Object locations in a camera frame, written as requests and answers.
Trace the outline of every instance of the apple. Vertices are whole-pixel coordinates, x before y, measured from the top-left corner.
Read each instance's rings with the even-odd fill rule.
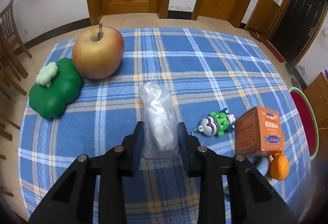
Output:
[[[121,33],[111,27],[93,26],[83,31],[73,47],[72,58],[81,75],[103,79],[118,68],[124,53]]]

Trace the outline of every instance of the tiled floor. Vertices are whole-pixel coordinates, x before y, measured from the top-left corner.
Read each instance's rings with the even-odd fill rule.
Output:
[[[161,20],[158,19],[156,14],[150,13],[136,13],[136,14],[120,14],[103,17],[102,23],[105,26],[112,26],[116,29],[127,28],[143,28],[143,27],[183,27],[193,28],[201,30],[211,30],[222,33],[233,34],[252,39],[248,32],[241,29],[234,28],[229,22],[217,19],[211,19],[206,17],[199,17],[197,21],[191,20]],[[42,64],[44,63],[49,52],[53,46],[61,41],[78,37],[83,29],[72,31],[48,41],[45,41],[30,49],[33,56],[29,59],[25,53],[19,55],[19,59],[22,62],[25,69],[28,71],[27,79],[22,79],[19,82],[20,86],[27,92],[32,87],[37,73],[39,72]],[[261,48],[264,54],[270,59],[275,66],[287,87],[290,87],[291,77],[285,69],[285,65],[279,63],[278,60],[271,54],[271,52],[260,42],[255,43]],[[24,113],[24,107],[26,104],[27,96],[23,96],[18,93],[12,87],[6,88],[8,93],[12,96],[12,100],[7,100],[2,94],[0,94],[0,111],[17,124],[21,123],[22,115]],[[6,124],[6,130],[14,137],[10,142],[0,136],[0,154],[7,157],[6,160],[0,159],[0,185],[4,186],[7,191],[14,194],[14,197],[5,196],[7,202],[20,216],[27,219],[27,214],[22,201],[20,186],[18,180],[18,143],[19,143],[19,130]]]

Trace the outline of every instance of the metal screw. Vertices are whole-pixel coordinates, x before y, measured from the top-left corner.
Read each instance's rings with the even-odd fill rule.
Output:
[[[86,155],[79,155],[77,160],[80,161],[80,162],[84,162],[84,161],[87,160],[87,156]]]
[[[197,150],[201,153],[205,153],[207,151],[207,147],[203,146],[203,145],[200,145],[200,146],[197,147]]]
[[[245,160],[245,156],[242,155],[242,154],[237,154],[235,156],[235,159],[238,160],[238,161],[244,161]]]
[[[123,150],[124,150],[124,147],[121,146],[121,145],[118,145],[118,146],[116,146],[116,147],[114,148],[114,151],[115,151],[116,153],[121,153],[121,152],[123,152]]]

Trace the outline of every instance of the tablecloth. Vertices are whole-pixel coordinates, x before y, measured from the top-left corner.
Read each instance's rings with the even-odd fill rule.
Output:
[[[255,106],[278,111],[290,173],[283,181],[269,182],[299,217],[310,176],[306,137],[286,85],[259,47],[246,38],[186,28],[121,33],[125,52],[118,70],[108,79],[85,79],[81,95],[61,118],[44,120],[27,103],[20,134],[19,177],[28,215],[78,155],[102,155],[133,132],[143,119],[138,88],[154,81],[171,92],[178,122],[183,121],[188,131],[210,112],[223,108],[236,118]],[[75,41],[56,44],[45,64],[72,57]],[[230,157],[234,136],[234,132],[222,137],[197,134],[203,145]],[[124,197],[128,223],[197,222],[199,179],[186,176],[180,156],[142,158],[135,177],[124,178]],[[227,200],[225,206],[230,223]]]

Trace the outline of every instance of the transparent plastic wrapper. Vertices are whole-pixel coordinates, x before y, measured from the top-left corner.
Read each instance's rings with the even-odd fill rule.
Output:
[[[177,119],[171,93],[163,86],[147,82],[139,89],[145,107],[145,158],[171,158],[178,155]]]

